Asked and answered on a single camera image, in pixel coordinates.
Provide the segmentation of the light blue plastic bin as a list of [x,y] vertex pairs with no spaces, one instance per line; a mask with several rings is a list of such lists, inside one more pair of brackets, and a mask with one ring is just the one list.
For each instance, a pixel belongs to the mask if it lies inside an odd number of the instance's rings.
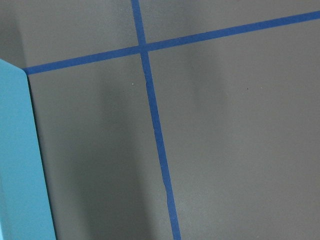
[[56,239],[26,73],[0,61],[0,238]]

